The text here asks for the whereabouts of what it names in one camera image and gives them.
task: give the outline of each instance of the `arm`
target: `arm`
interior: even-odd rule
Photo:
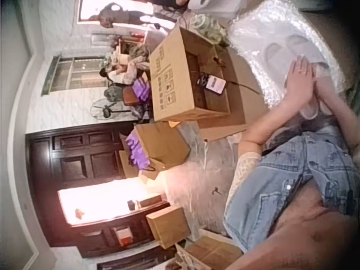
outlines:
[[[281,103],[258,119],[244,133],[239,144],[239,155],[245,152],[261,153],[263,144],[278,128],[295,116],[313,96],[313,72],[306,59],[291,64],[287,75],[287,94]]]
[[[316,80],[317,95],[332,111],[340,125],[346,144],[350,151],[360,144],[360,123],[356,115],[336,93],[331,77]]]

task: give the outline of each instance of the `box flap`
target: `box flap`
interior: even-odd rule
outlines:
[[[223,70],[225,79],[244,84],[261,93],[255,76],[245,59],[236,55],[232,49],[229,49],[228,53],[218,52],[219,57],[226,65]],[[230,115],[197,121],[203,140],[214,141],[242,132],[249,124],[268,111],[262,94],[234,84],[228,84],[227,94],[231,109]]]
[[[182,164],[190,148],[179,131],[167,122],[140,124],[134,131],[145,154],[156,170],[161,171]]]

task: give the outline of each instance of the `marble floor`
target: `marble floor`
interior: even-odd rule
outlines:
[[[172,205],[184,207],[193,239],[204,227],[225,234],[222,217],[237,163],[237,144],[226,138],[204,142],[196,122],[177,128],[191,148],[190,155],[182,165],[161,172],[156,181],[164,184]]]

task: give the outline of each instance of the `open cardboard box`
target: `open cardboard box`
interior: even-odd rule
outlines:
[[[252,90],[235,84],[227,84],[227,94],[231,113],[214,119],[197,121],[200,136],[205,141],[214,141],[242,132],[268,111],[261,89],[246,60],[233,49],[218,50],[225,64],[224,79],[228,82],[243,84]]]
[[[174,28],[150,56],[155,121],[186,121],[228,115],[227,90],[217,94],[197,85],[200,72],[223,78],[214,61],[218,49],[204,38]]]
[[[155,180],[160,172],[181,165],[190,153],[185,139],[168,123],[139,124],[132,132],[136,133],[150,161],[148,170],[139,170],[138,176],[143,181],[146,178]]]

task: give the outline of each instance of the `black cord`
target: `black cord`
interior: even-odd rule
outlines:
[[[242,87],[245,87],[245,88],[247,88],[247,89],[249,89],[249,90],[253,91],[254,93],[256,93],[256,94],[260,95],[260,93],[259,93],[258,91],[256,91],[256,90],[252,89],[251,87],[249,87],[249,86],[247,86],[247,85],[244,85],[244,84],[241,84],[241,83],[236,83],[236,82],[230,82],[230,81],[228,81],[228,80],[227,80],[227,82],[228,82],[228,83],[232,83],[232,84],[234,84],[234,85],[236,85],[236,86],[242,86]]]

